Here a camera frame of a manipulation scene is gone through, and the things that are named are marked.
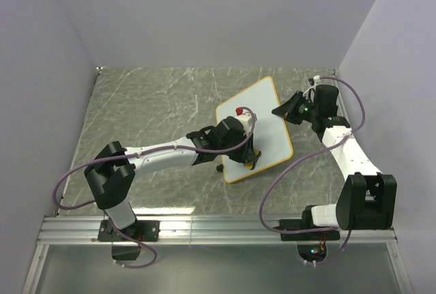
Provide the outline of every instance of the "gray marble table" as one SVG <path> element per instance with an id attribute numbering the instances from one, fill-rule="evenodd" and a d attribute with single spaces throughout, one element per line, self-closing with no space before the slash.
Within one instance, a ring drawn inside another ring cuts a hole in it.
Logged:
<path id="1" fill-rule="evenodd" d="M 74 165 L 89 161 L 111 141 L 148 146 L 175 140 L 190 131 L 215 125 L 222 101 L 264 76 L 272 76 L 281 102 L 305 87 L 308 77 L 325 69 L 292 68 L 103 68 L 89 104 Z M 255 214 L 267 187 L 292 161 L 322 144 L 307 123 L 287 124 L 294 156 L 235 184 L 215 171 L 221 159 L 190 168 L 172 168 L 134 181 L 129 200 L 143 214 Z M 267 214 L 300 213 L 308 204 L 335 202 L 343 179 L 330 154 L 297 166 L 271 193 Z M 82 172 L 74 174 L 64 204 L 92 198 Z M 68 215 L 101 214 L 95 205 L 62 211 Z"/>

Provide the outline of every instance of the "purple cable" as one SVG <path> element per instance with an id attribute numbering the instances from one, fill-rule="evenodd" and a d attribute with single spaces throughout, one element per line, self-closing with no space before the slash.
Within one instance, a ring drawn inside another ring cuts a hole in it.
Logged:
<path id="1" fill-rule="evenodd" d="M 235 146 L 233 146 L 231 148 L 222 149 L 222 150 L 209 150 L 209 149 L 202 149 L 202 148 L 193 148 L 191 146 L 177 146 L 177 148 L 175 148 L 174 146 L 161 146 L 161 147 L 158 147 L 158 148 L 152 148 L 152 149 L 148 149 L 148 150 L 142 151 L 140 153 L 140 155 L 144 156 L 146 154 L 150 154 L 150 153 L 153 153 L 153 152 L 162 151 L 162 150 L 170 150 L 170 149 L 173 149 L 173 150 L 183 149 L 183 150 L 190 150 L 190 151 L 196 151 L 196 152 L 202 152 L 202 153 L 212 153 L 212 154 L 225 154 L 225 153 L 228 153 L 230 151 L 237 150 L 237 149 L 239 149 L 241 146 L 243 146 L 244 144 L 246 144 L 250 140 L 250 137 L 253 135 L 253 132 L 254 132 L 255 123 L 257 121 L 255 113 L 250 108 L 248 108 L 248 107 L 241 107 L 241 108 L 246 110 L 246 111 L 248 111 L 248 113 L 250 113 L 250 115 L 252 117 L 252 120 L 253 120 L 253 124 L 251 125 L 251 129 L 250 129 L 250 132 L 248 133 L 247 137 L 241 143 L 239 143 L 239 144 L 237 144 L 237 145 L 235 145 Z M 52 201 L 53 201 L 53 203 L 56 205 L 56 207 L 58 207 L 58 209 L 62 209 L 62 210 L 75 210 L 75 209 L 87 206 L 88 204 L 94 203 L 95 200 L 90 200 L 90 201 L 86 201 L 86 202 L 83 202 L 81 204 L 78 204 L 76 206 L 64 206 L 64 205 L 62 205 L 61 203 L 59 203 L 57 201 L 57 198 L 56 198 L 57 191 L 59 190 L 59 187 L 63 184 L 63 182 L 68 178 L 68 176 L 70 176 L 72 173 L 78 171 L 79 169 L 88 167 L 90 165 L 96 165 L 98 163 L 105 163 L 105 162 L 108 162 L 108 161 L 115 161 L 115 160 L 120 160 L 120 159 L 130 159 L 130 158 L 136 158 L 136 157 L 138 157 L 137 153 L 124 154 L 124 155 L 115 156 L 115 157 L 100 158 L 100 159 L 95 159 L 95 160 L 92 160 L 92 161 L 88 161 L 87 163 L 82 163 L 82 164 L 80 164 L 78 166 L 75 166 L 74 168 L 71 168 L 69 171 L 67 171 L 67 173 L 65 173 L 59 179 L 59 181 L 54 186 L 53 192 L 52 192 Z M 149 245 L 147 245 L 145 243 L 142 243 L 141 241 L 137 241 L 137 240 L 135 240 L 135 239 L 133 239 L 133 238 L 131 238 L 131 237 L 121 233 L 121 231 L 115 227 L 115 224 L 112 222 L 112 220 L 110 218 L 109 218 L 109 221 L 112 223 L 112 226 L 114 227 L 114 230 L 116 231 L 116 233 L 119 236 L 121 236 L 122 238 L 125 238 L 126 240 L 129 240 L 131 242 L 134 242 L 134 243 L 136 243 L 138 245 L 141 245 L 144 248 L 149 249 L 155 255 L 154 258 L 150 262 L 145 263 L 144 265 L 125 265 L 124 263 L 121 263 L 121 262 L 118 262 L 118 261 L 116 261 L 116 264 L 121 265 L 121 266 L 123 266 L 125 268 L 139 269 L 139 268 L 143 268 L 143 267 L 148 267 L 148 266 L 150 266 L 151 264 L 153 264 L 156 261 L 156 259 L 157 259 L 157 252 L 156 252 L 156 250 L 154 248 L 152 248 L 151 246 L 149 246 Z"/>
<path id="2" fill-rule="evenodd" d="M 351 133 L 355 133 L 359 129 L 361 129 L 363 124 L 365 123 L 366 114 L 365 114 L 365 109 L 363 107 L 363 102 L 360 99 L 360 97 L 359 97 L 358 93 L 356 92 L 356 90 L 354 90 L 354 88 L 350 84 L 348 84 L 346 81 L 341 80 L 341 79 L 336 78 L 336 77 L 333 77 L 333 76 L 322 76 L 320 79 L 321 80 L 335 80 L 337 82 L 340 82 L 340 83 L 346 85 L 346 87 L 348 87 L 353 92 L 354 96 L 356 97 L 356 99 L 357 99 L 357 101 L 359 103 L 360 109 L 362 110 L 362 121 L 360 122 L 360 124 L 355 129 L 352 129 Z M 336 229 L 334 227 L 322 227 L 322 228 L 314 228 L 314 229 L 301 229 L 301 230 L 298 230 L 298 231 L 282 231 L 280 229 L 272 228 L 271 226 L 266 224 L 266 222 L 264 220 L 264 217 L 263 217 L 263 209 L 264 209 L 264 205 L 265 205 L 266 199 L 268 198 L 268 196 L 271 193 L 271 191 L 277 186 L 277 184 L 284 177 L 284 175 L 286 175 L 292 168 L 294 168 L 299 163 L 302 163 L 303 161 L 305 161 L 305 160 L 307 160 L 307 159 L 309 159 L 311 157 L 314 157 L 314 156 L 319 155 L 321 153 L 325 153 L 325 152 L 328 152 L 328 151 L 330 151 L 332 149 L 338 148 L 339 146 L 344 144 L 345 141 L 348 140 L 348 138 L 349 138 L 349 135 L 346 135 L 339 143 L 337 143 L 337 144 L 335 144 L 333 146 L 321 149 L 321 150 L 316 151 L 316 152 L 312 152 L 312 153 L 310 153 L 310 154 L 308 154 L 306 156 L 303 156 L 303 157 L 299 158 L 298 160 L 294 161 L 291 165 L 289 165 L 285 170 L 283 170 L 280 175 L 277 176 L 277 178 L 274 180 L 274 182 L 272 182 L 270 187 L 266 190 L 266 192 L 265 192 L 265 194 L 264 194 L 264 196 L 263 196 L 263 198 L 262 198 L 262 200 L 260 202 L 260 206 L 259 206 L 259 219 L 260 219 L 261 224 L 265 228 L 267 228 L 269 231 L 273 231 L 275 233 L 280 233 L 280 234 L 316 233 L 316 232 L 319 232 L 319 231 L 332 231 L 332 230 Z M 341 252 L 343 250 L 343 248 L 345 247 L 347 242 L 348 242 L 348 240 L 346 239 L 346 241 L 344 242 L 344 244 L 342 245 L 342 247 L 339 249 L 338 252 Z M 337 256 L 337 254 L 333 255 L 329 260 L 333 259 L 336 256 Z"/>
<path id="3" fill-rule="evenodd" d="M 345 248 L 345 246 L 347 245 L 347 243 L 348 243 L 348 240 L 349 240 L 349 237 L 352 235 L 352 231 L 351 230 L 349 230 L 348 231 L 348 234 L 347 234 L 347 237 L 345 238 L 345 240 L 343 241 L 343 243 L 342 243 L 342 245 L 341 245 L 341 247 L 338 249 L 338 251 L 336 251 L 331 257 L 328 257 L 327 259 L 325 259 L 325 260 L 323 260 L 323 261 L 320 261 L 320 262 L 317 262 L 316 263 L 316 265 L 323 265 L 323 264 L 325 264 L 325 263 L 327 263 L 327 262 L 329 262 L 329 261 L 332 261 L 334 258 L 336 258 L 342 251 L 343 251 L 343 249 Z"/>
<path id="4" fill-rule="evenodd" d="M 143 265 L 126 265 L 125 263 L 121 263 L 120 261 L 115 261 L 115 263 L 117 265 L 120 265 L 121 267 L 127 268 L 127 269 L 141 269 L 141 268 L 145 268 L 145 267 L 148 267 L 148 266 L 154 264 L 154 262 L 157 260 L 157 252 L 152 246 L 149 246 L 149 245 L 145 244 L 144 242 L 135 240 L 135 239 L 121 233 L 121 231 L 115 227 L 115 224 L 113 223 L 112 219 L 109 218 L 109 221 L 112 224 L 112 227 L 114 227 L 115 233 L 117 233 L 119 236 L 121 236 L 122 238 L 125 238 L 126 240 L 128 240 L 130 242 L 136 243 L 137 245 L 139 245 L 143 248 L 146 248 L 147 250 L 150 250 L 154 254 L 154 257 L 149 262 L 147 262 Z"/>

